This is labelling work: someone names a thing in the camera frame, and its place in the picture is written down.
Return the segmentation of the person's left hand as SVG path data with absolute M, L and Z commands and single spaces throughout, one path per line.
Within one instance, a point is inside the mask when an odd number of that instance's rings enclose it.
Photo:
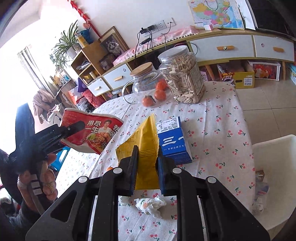
M 47 159 L 42 162 L 42 170 L 40 174 L 42 190 L 49 201 L 56 200 L 58 195 L 58 191 L 56 189 L 55 174 L 50 168 L 48 168 L 48 166 L 56 160 L 56 157 L 57 157 L 56 154 L 53 154 L 53 153 L 48 154 Z M 30 182 L 31 182 L 31 174 L 27 170 L 18 176 L 17 187 L 28 208 L 38 213 L 38 209 L 36 208 L 28 190 L 28 186 L 30 185 Z

